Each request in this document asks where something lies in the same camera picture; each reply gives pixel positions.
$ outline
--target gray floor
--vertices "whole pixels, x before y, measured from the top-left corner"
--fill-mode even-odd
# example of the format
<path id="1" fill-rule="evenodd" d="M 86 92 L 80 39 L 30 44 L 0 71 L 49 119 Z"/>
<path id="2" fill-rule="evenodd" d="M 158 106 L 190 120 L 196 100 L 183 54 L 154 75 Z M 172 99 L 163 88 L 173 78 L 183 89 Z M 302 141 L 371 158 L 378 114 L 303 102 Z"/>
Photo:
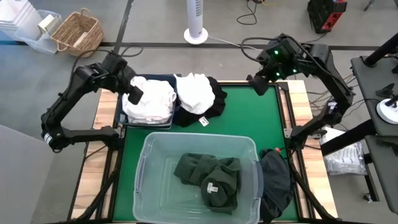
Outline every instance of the gray floor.
<path id="1" fill-rule="evenodd" d="M 81 7 L 91 10 L 102 23 L 104 41 L 114 42 L 127 0 L 31 0 L 36 9 L 47 9 L 66 18 Z M 377 0 L 368 12 L 363 12 L 367 0 L 349 1 L 333 32 L 320 40 L 330 45 L 381 45 L 396 33 L 398 10 L 393 0 Z M 213 37 L 240 42 L 249 36 L 273 37 L 281 32 L 300 41 L 316 39 L 311 31 L 306 0 L 278 0 L 274 7 L 258 5 L 255 26 L 242 26 L 235 19 L 248 13 L 244 0 L 206 0 L 204 25 Z M 184 42 L 187 28 L 184 0 L 135 0 L 124 35 L 124 42 Z M 35 138 L 40 134 L 40 115 L 56 99 L 68 83 L 74 58 L 66 54 L 53 57 L 40 54 L 27 46 L 0 46 L 0 124 Z M 370 52 L 333 52 L 335 64 L 342 76 L 351 73 L 349 60 Z M 81 64 L 102 61 L 104 54 L 95 53 Z M 205 73 L 219 80 L 242 80 L 255 73 L 259 65 L 246 59 L 236 49 L 145 49 L 136 58 L 127 58 L 137 73 Z M 305 79 L 308 91 L 323 91 L 316 78 Z M 355 101 L 362 98 L 359 89 Z M 92 125 L 98 95 L 91 94 L 79 102 L 64 125 L 73 129 Z M 343 125 L 353 128 L 369 118 L 362 106 Z M 76 145 L 55 155 L 49 176 L 35 209 L 35 223 L 56 222 L 66 218 L 80 168 L 82 149 Z M 381 202 L 368 204 L 362 200 L 366 193 L 363 177 L 338 176 L 330 178 L 333 196 L 340 218 L 369 223 L 397 223 L 381 195 Z"/>

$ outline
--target green mat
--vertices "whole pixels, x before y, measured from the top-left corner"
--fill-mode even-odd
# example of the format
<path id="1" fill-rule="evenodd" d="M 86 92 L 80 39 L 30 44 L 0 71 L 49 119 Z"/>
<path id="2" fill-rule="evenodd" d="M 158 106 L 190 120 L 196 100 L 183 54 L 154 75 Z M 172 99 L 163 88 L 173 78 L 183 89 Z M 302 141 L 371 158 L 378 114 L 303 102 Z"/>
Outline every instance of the green mat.
<path id="1" fill-rule="evenodd" d="M 264 148 L 284 147 L 274 86 L 270 86 L 264 96 L 257 96 L 248 86 L 225 86 L 223 90 L 228 93 L 224 113 L 209 119 L 208 126 L 196 122 L 186 128 L 173 126 L 167 131 L 247 136 L 254 140 L 258 152 Z M 132 214 L 136 167 L 145 137 L 154 131 L 159 130 L 127 128 L 113 217 L 116 222 L 136 220 Z M 297 221 L 294 201 L 278 220 Z"/>

